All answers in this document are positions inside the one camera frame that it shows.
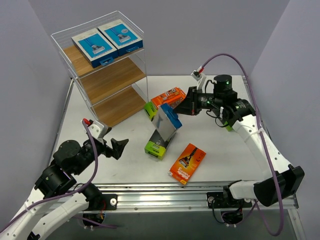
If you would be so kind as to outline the blue Harry's razor box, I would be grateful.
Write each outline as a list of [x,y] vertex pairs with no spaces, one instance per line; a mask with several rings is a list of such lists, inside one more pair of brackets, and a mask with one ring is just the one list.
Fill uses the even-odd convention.
[[121,19],[100,25],[97,29],[115,46],[120,57],[144,47],[143,39]]
[[93,68],[107,66],[119,57],[118,49],[97,28],[75,35],[71,40]]

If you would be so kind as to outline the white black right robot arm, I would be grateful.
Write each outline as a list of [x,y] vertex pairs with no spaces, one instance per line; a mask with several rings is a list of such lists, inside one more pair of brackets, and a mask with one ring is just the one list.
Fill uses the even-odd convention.
[[293,166],[280,153],[257,120],[257,112],[248,100],[238,97],[232,82],[231,75],[220,74],[213,79],[212,93],[191,86],[174,111],[196,116],[201,110],[211,110],[222,127],[231,127],[238,133],[257,160],[263,179],[238,180],[229,184],[222,193],[223,203],[232,207],[240,200],[248,199],[269,207],[294,195],[305,172],[301,166]]

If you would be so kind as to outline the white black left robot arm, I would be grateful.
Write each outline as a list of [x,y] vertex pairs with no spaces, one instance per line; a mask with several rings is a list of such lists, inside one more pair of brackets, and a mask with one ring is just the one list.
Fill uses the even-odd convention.
[[102,194],[90,178],[74,191],[75,175],[80,175],[98,156],[118,160],[128,139],[89,139],[80,145],[76,140],[63,142],[53,161],[35,182],[28,198],[13,219],[0,231],[2,240],[44,240],[63,223],[83,210],[95,210],[102,203]]

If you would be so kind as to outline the blue white Harry's box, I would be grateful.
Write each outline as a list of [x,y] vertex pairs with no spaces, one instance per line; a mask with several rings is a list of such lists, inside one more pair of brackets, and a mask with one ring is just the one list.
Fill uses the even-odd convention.
[[158,108],[151,122],[164,141],[168,141],[182,127],[179,116],[167,103]]

